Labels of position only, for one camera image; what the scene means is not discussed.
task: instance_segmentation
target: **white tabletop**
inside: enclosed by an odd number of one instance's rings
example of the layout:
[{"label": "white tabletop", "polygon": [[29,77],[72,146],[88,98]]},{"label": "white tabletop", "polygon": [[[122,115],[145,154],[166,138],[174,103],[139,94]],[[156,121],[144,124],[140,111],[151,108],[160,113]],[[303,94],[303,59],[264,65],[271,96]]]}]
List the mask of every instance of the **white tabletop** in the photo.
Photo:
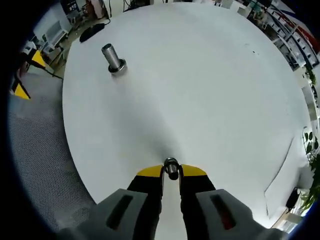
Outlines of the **white tabletop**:
[{"label": "white tabletop", "polygon": [[[127,62],[119,79],[101,52],[108,43]],[[175,157],[204,169],[267,227],[274,219],[264,192],[310,124],[281,52],[241,15],[206,4],[141,7],[74,41],[62,100],[70,152],[96,203],[127,188],[139,170]],[[159,239],[179,233],[163,225],[177,221],[163,205]]]}]

